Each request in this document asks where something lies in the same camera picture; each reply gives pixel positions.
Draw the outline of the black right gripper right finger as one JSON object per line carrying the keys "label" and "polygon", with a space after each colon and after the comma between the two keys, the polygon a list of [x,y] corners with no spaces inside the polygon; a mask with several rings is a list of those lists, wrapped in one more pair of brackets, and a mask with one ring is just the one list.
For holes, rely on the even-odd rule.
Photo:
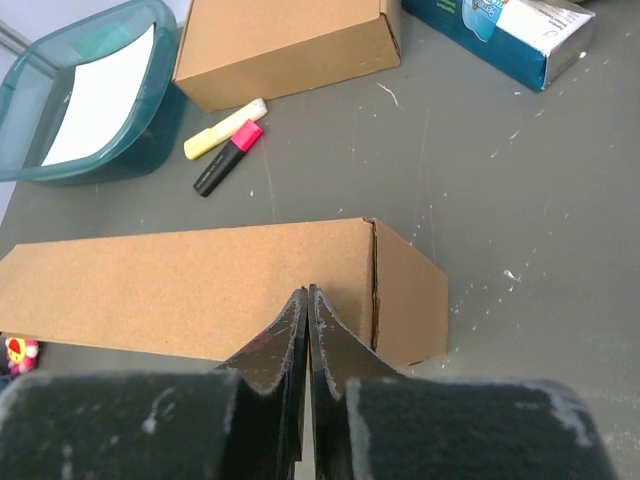
{"label": "black right gripper right finger", "polygon": [[612,479],[588,409],[539,379],[408,377],[309,291],[320,479]]}

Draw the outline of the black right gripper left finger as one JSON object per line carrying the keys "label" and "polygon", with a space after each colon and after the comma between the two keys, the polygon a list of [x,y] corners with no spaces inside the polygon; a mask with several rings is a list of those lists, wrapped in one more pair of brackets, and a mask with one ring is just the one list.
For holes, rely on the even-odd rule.
{"label": "black right gripper left finger", "polygon": [[5,479],[290,479],[308,292],[210,371],[33,373],[1,395]]}

